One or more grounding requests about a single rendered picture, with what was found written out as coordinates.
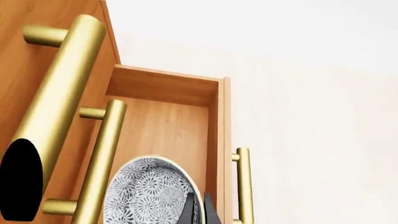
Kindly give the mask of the open wooden drawer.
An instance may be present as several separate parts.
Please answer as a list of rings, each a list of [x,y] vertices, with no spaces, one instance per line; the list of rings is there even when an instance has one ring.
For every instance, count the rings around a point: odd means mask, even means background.
[[[178,163],[233,222],[231,80],[116,65],[105,100],[127,104],[112,172],[137,156]]]

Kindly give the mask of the wooden cabinet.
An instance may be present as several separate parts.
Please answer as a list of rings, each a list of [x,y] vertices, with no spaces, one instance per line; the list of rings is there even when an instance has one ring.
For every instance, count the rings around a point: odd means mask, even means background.
[[[58,48],[28,44],[22,36],[25,24],[69,29],[79,14],[89,14],[107,28],[93,72],[113,71],[120,62],[104,0],[0,0],[0,162]],[[66,216],[39,210],[32,222],[0,224],[64,224]]]

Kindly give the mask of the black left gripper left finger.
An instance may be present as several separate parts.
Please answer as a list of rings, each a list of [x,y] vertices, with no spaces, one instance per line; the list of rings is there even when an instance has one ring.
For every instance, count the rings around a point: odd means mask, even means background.
[[[201,203],[195,193],[188,193],[178,224],[201,224]]]

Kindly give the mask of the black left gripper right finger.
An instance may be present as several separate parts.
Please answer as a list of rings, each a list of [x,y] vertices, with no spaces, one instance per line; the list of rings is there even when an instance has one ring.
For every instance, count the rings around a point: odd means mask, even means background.
[[[212,197],[210,194],[205,194],[203,204],[205,209],[206,224],[222,224],[213,205]]]

